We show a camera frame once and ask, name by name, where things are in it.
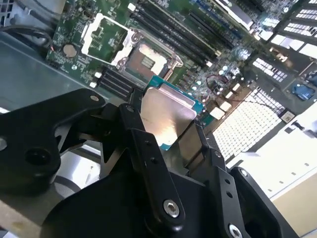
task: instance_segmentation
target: screw hole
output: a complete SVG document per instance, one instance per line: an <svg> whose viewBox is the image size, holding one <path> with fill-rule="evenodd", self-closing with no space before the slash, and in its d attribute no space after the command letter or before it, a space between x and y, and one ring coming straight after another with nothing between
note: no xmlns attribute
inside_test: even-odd
<svg viewBox="0 0 317 238"><path fill-rule="evenodd" d="M228 197L233 198L231 192L228 192L228 191L227 191L227 195L228 195Z"/></svg>
<svg viewBox="0 0 317 238"><path fill-rule="evenodd" d="M169 208L169 210L171 210L171 212L175 212L176 211L176 208L171 203L169 203L167 207Z"/></svg>
<svg viewBox="0 0 317 238"><path fill-rule="evenodd" d="M159 163L158 160L154 157L151 157L151 162L155 165L157 165Z"/></svg>
<svg viewBox="0 0 317 238"><path fill-rule="evenodd" d="M25 153L25 160L31 165L43 166L50 162L51 155L44 149L35 148Z"/></svg>
<svg viewBox="0 0 317 238"><path fill-rule="evenodd" d="M237 236L237 237L239 237L239 233L238 233L238 231L236 231L236 230L233 230L233 233Z"/></svg>

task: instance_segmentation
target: black memory slot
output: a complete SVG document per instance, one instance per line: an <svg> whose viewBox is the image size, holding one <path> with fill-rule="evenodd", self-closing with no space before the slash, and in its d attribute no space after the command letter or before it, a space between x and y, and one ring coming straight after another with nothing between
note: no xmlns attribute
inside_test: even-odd
<svg viewBox="0 0 317 238"><path fill-rule="evenodd" d="M158 7L154 6L153 4L149 2L145 2L144 4L142 4L142 8L143 9L140 9L140 10L147 12L151 16L157 16L158 11L160 10ZM197 48L201 49L202 51L207 52L208 54L211 55L213 59L216 58L216 55L212 49L206 46L203 42L196 39L195 36L191 32L189 32L187 29L185 29L180 24L178 24L174 19L168 17L163 12L162 14L160 14L159 18L157 19L161 22L162 25L166 25L169 28L171 28L176 34L181 36L187 42L195 45Z"/></svg>
<svg viewBox="0 0 317 238"><path fill-rule="evenodd" d="M132 82L109 68L104 70L99 86L125 101L129 99L134 87Z"/></svg>
<svg viewBox="0 0 317 238"><path fill-rule="evenodd" d="M140 9L138 12L141 16L143 16L145 19L149 20L150 22L155 23L155 25L158 27L158 29L164 31L166 34L169 34L172 38L177 40L180 44L185 46L186 48L190 49L192 52L197 54L201 58L205 58L206 60L212 61L215 58L215 54L213 53L214 58L210 58L209 56L206 55L204 51L202 51L200 48L196 47L193 44L190 44L190 41L187 39L184 39L181 35L177 34L173 29L170 29L168 26L163 24L161 21L156 20L154 17L152 17L150 14L147 12L143 11Z"/></svg>
<svg viewBox="0 0 317 238"><path fill-rule="evenodd" d="M122 91L125 91L127 94L129 94L132 91L132 88L123 82L121 82L119 79L115 78L114 76L106 73L103 75L103 79L109 82L109 85L113 85L114 87L120 88Z"/></svg>
<svg viewBox="0 0 317 238"><path fill-rule="evenodd" d="M99 84L99 87L106 89L107 91L109 91L110 93L112 93L113 95L121 98L122 100L127 101L129 98L129 95L123 93L122 91L118 90L117 88L113 88L111 87L106 81L101 81Z"/></svg>
<svg viewBox="0 0 317 238"><path fill-rule="evenodd" d="M148 21L143 16L139 15L138 13L133 13L132 18L137 20L139 24L149 31L153 36L161 39L164 43L171 45L174 47L177 51L181 52L182 54L186 55L188 58L190 58L193 62L197 63L199 66L204 67L206 66L206 62L199 58L196 54L191 52L189 49L183 47L179 44L179 42L175 41L174 39L171 39L171 37L158 29L156 29L156 25L153 22Z"/></svg>
<svg viewBox="0 0 317 238"><path fill-rule="evenodd" d="M234 45L230 41L228 41L226 38L221 36L217 31L215 31L212 27L210 27L207 23L205 23L200 17L198 17L192 11L189 13L189 18L191 21L197 24L203 31L213 35L218 41L220 41L228 49L232 50L234 48Z"/></svg>
<svg viewBox="0 0 317 238"><path fill-rule="evenodd" d="M257 0L241 0L244 5L258 14L265 12L265 9Z"/></svg>
<svg viewBox="0 0 317 238"><path fill-rule="evenodd" d="M118 71L107 68L107 71L105 73L110 74L113 77L117 78L120 82L123 82L129 88L139 88L140 90L142 90L140 87L138 87L136 84L131 82L131 80L129 80L128 78L120 74Z"/></svg>

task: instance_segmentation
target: gray metal surface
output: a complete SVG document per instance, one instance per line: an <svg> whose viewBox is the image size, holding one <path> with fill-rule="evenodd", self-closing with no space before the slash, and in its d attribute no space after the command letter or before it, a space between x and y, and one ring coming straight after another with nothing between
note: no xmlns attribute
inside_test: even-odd
<svg viewBox="0 0 317 238"><path fill-rule="evenodd" d="M149 88L143 97L141 118L159 146L172 145L195 117L194 110L157 88Z"/></svg>
<svg viewBox="0 0 317 238"><path fill-rule="evenodd" d="M0 107L9 111L83 87L5 33L0 34L0 52Z"/></svg>

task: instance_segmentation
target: black bracket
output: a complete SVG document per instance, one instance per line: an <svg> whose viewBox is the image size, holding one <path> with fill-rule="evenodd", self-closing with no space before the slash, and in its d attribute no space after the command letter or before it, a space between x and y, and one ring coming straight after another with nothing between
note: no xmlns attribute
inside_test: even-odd
<svg viewBox="0 0 317 238"><path fill-rule="evenodd" d="M0 137L7 144L0 151L1 190L30 194L48 188L60 166L57 145L74 121L104 105L97 93L79 89L1 115Z"/></svg>

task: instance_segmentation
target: vent grille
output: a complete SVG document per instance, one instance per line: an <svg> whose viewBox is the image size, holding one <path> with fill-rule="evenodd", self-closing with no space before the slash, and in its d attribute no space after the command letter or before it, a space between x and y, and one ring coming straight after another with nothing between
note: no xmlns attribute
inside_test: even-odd
<svg viewBox="0 0 317 238"><path fill-rule="evenodd" d="M245 101L213 132L225 160L248 151L281 122L283 106L265 91L254 90Z"/></svg>
<svg viewBox="0 0 317 238"><path fill-rule="evenodd" d="M14 0L0 0L0 26L5 26L5 21L10 18Z"/></svg>

